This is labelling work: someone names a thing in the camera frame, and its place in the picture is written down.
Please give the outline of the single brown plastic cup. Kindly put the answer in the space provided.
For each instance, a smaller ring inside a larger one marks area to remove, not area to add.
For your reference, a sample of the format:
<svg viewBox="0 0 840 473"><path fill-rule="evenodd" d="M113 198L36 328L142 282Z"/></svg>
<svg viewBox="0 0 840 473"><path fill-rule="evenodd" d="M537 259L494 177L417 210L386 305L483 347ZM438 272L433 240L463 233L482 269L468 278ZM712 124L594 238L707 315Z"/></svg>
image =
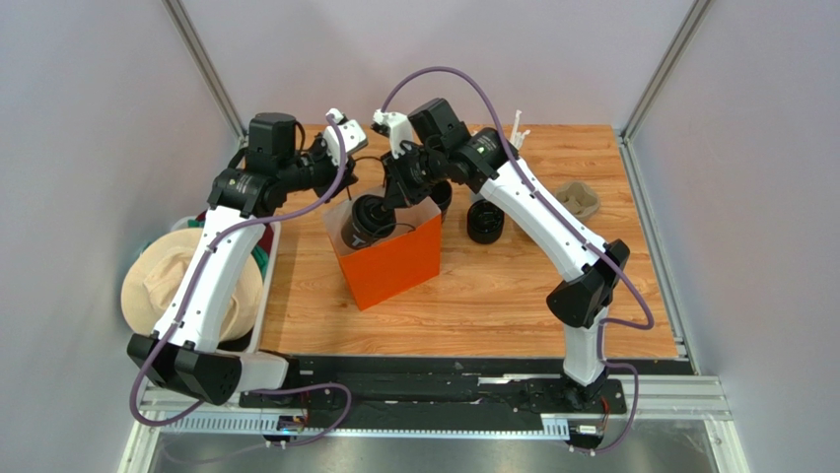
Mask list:
<svg viewBox="0 0 840 473"><path fill-rule="evenodd" d="M360 250L389 237L395 226L396 218L393 214L375 218L373 215L357 213L352 214L342 226L340 236L348 248Z"/></svg>

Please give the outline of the orange paper bag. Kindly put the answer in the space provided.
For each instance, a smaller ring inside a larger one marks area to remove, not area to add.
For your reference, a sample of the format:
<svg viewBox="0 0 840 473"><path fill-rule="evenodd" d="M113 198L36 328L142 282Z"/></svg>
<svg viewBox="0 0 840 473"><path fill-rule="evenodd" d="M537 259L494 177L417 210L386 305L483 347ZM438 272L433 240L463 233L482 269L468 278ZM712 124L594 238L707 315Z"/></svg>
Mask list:
<svg viewBox="0 0 840 473"><path fill-rule="evenodd" d="M440 274L443 221L439 206L427 197L395 211L390 235L373 243L352 236L358 247L345 243L341 231L351 222L352 205L385 194L377 161L359 160L354 173L359 181L326 206L321 220L355 306L366 310Z"/></svg>

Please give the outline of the single black cup lid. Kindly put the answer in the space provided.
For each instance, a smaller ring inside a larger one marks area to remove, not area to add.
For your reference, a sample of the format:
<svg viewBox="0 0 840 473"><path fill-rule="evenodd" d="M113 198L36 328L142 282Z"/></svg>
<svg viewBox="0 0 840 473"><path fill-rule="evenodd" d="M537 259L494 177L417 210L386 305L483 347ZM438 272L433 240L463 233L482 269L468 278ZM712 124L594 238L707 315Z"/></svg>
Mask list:
<svg viewBox="0 0 840 473"><path fill-rule="evenodd" d="M355 229L369 234L384 234L396 226L395 211L387 208L378 197L357 199L351 217Z"/></svg>

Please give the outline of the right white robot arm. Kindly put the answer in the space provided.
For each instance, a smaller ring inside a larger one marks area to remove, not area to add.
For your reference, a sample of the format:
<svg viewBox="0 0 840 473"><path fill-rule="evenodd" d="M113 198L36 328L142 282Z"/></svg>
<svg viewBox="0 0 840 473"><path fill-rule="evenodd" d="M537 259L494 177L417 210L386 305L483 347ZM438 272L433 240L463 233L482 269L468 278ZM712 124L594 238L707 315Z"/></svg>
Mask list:
<svg viewBox="0 0 840 473"><path fill-rule="evenodd" d="M546 304L564 326L563 373L585 390L600 387L606 366L597 326L607 316L628 246L590 231L547 191L502 132L471 132L444 99L409 114L378 109L373 120L373 129L389 140L386 169L396 203L413 203L440 181L465 185L546 254L562 278Z"/></svg>

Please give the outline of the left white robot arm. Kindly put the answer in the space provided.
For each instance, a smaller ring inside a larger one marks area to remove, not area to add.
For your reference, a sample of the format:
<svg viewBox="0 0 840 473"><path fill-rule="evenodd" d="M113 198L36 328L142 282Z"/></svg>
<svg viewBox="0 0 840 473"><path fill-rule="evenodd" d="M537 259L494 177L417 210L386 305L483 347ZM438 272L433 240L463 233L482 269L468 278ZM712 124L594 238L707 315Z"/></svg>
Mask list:
<svg viewBox="0 0 840 473"><path fill-rule="evenodd" d="M163 317L134 334L128 357L156 386L197 401L222 405L238 392L282 386L288 361L259 351L225 353L221 331L235 285L252 251L288 195L313 191L316 202L287 214L303 216L355 183L354 153L368 138L359 122L333 108L311 145L300 144L294 116L262 112L249 123L247 142L214 179L185 278Z"/></svg>

